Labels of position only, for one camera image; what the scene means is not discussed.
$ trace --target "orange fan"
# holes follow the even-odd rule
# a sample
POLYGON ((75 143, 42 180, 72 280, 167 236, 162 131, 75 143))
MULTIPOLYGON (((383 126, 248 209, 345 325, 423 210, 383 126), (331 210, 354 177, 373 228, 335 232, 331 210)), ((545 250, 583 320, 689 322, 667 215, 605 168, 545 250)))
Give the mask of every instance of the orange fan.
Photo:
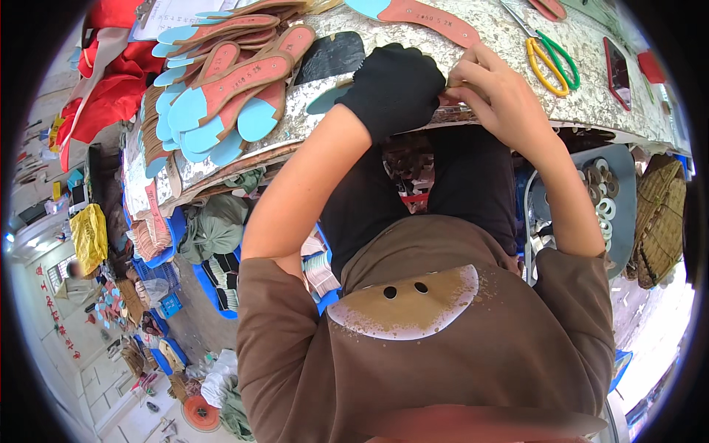
POLYGON ((219 409, 207 403, 203 396, 192 396, 182 405, 182 416, 199 432, 214 432, 219 428, 219 409))

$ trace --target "black glove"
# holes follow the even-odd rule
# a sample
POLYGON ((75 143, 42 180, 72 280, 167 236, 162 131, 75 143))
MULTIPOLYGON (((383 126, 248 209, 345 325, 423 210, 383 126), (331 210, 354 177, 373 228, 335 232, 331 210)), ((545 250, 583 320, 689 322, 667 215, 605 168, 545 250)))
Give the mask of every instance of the black glove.
POLYGON ((373 144, 430 122, 445 87, 433 58, 399 43, 374 48, 353 81, 335 103, 342 103, 361 120, 373 144))

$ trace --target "brown sweatshirt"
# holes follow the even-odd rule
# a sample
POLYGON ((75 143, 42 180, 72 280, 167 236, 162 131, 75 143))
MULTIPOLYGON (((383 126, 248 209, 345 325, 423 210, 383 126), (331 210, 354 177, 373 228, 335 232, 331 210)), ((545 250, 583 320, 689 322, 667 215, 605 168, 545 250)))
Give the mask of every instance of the brown sweatshirt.
POLYGON ((481 228, 408 217, 347 263, 347 295, 318 317, 299 279, 245 260, 238 373, 256 440, 364 442, 353 415, 436 404, 598 415, 615 356, 604 259, 536 262, 532 288, 481 228))

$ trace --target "workbench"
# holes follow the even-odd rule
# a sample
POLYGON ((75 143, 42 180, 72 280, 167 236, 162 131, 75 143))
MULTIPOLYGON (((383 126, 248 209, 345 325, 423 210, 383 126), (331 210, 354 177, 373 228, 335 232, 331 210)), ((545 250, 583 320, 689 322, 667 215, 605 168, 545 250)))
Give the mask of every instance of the workbench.
MULTIPOLYGON (((559 43, 574 59, 581 75, 581 86, 561 98, 546 90, 534 75, 527 58, 526 35, 497 0, 421 1, 449 11, 472 24, 478 30, 481 41, 527 79, 553 126, 597 128, 615 133, 615 143, 652 143, 673 149, 672 122, 662 108, 662 99, 657 96, 651 98, 637 56, 629 54, 603 25, 581 12, 567 7, 569 15, 566 20, 551 22, 526 1, 508 2, 532 28, 540 29, 559 43), (614 41, 627 60, 632 95, 631 112, 623 109, 608 88, 603 37, 614 41)), ((374 21, 344 4, 320 15, 294 16, 289 22, 312 26, 319 38, 343 31, 355 31, 362 38, 366 54, 388 43, 417 47, 433 57, 444 75, 453 68, 464 51, 462 47, 423 26, 374 21)), ((558 82, 546 67, 542 67, 542 72, 552 84, 558 82)), ((163 215, 169 215, 175 206, 190 202, 198 192, 224 179, 287 159, 324 116, 308 115, 307 105, 338 82, 345 82, 351 77, 350 72, 290 86, 286 91, 286 112, 276 128, 263 140, 247 145, 242 155, 225 167, 216 166, 209 158, 200 163, 191 163, 184 159, 180 151, 176 151, 175 162, 182 181, 179 198, 173 196, 165 169, 156 177, 157 201, 163 215)), ((445 106, 436 111, 425 128, 465 123, 478 123, 469 108, 463 105, 445 106)), ((150 213, 145 194, 145 186, 150 180, 145 178, 145 160, 135 142, 137 131, 134 129, 128 133, 123 165, 127 209, 131 215, 141 219, 150 213)))

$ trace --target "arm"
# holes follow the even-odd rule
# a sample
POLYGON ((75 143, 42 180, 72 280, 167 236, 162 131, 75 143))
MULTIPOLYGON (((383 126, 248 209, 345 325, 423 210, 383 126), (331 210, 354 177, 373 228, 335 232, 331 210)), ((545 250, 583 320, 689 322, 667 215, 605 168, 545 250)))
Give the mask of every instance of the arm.
POLYGON ((300 276, 301 245, 333 189, 371 145, 369 132, 356 115, 335 105, 256 205, 242 258, 273 258, 283 270, 300 276))
POLYGON ((283 166, 249 219, 242 258, 270 258, 300 276, 300 248, 330 194, 384 138, 424 126, 445 79, 431 57, 398 43, 375 48, 353 87, 283 166))
POLYGON ((585 257, 603 253, 596 210, 566 146, 524 78, 478 43, 451 70, 449 82, 456 87, 448 89, 447 95, 464 101, 485 129, 539 171, 559 251, 585 257))

